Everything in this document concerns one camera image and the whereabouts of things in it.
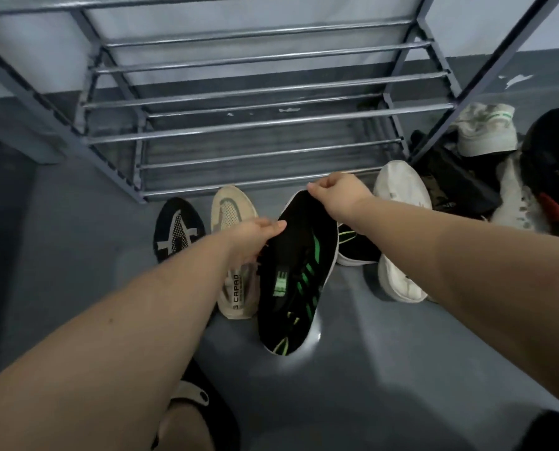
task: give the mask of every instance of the left arm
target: left arm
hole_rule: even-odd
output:
[[[284,227],[206,236],[20,357],[0,374],[0,449],[149,449],[227,271]]]

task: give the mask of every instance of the concrete floor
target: concrete floor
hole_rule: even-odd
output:
[[[559,92],[509,92],[525,132]],[[425,128],[432,117],[403,119]],[[247,190],[277,217],[300,186]],[[204,222],[212,196],[190,199]],[[104,294],[155,265],[162,203],[137,205],[77,158],[37,169],[0,334],[0,369]],[[271,355],[255,323],[216,316],[196,355],[235,412],[243,449],[511,450],[559,402],[440,305],[388,301],[371,266],[336,266],[319,341]]]

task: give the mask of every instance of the black shoe with green stripes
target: black shoe with green stripes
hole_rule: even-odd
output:
[[[363,266],[379,263],[381,251],[373,242],[340,223],[338,264],[343,266]]]
[[[305,341],[338,256],[338,225],[323,205],[299,191],[284,208],[284,231],[259,257],[258,332],[275,354],[286,356]]]

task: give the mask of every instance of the right arm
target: right arm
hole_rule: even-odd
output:
[[[309,192],[559,398],[559,237],[376,198],[334,173]]]

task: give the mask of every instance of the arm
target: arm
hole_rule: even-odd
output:
[[[350,174],[309,191],[559,398],[559,237],[383,201]]]
[[[207,236],[28,351],[0,374],[0,449],[149,449],[227,271],[284,227]]]

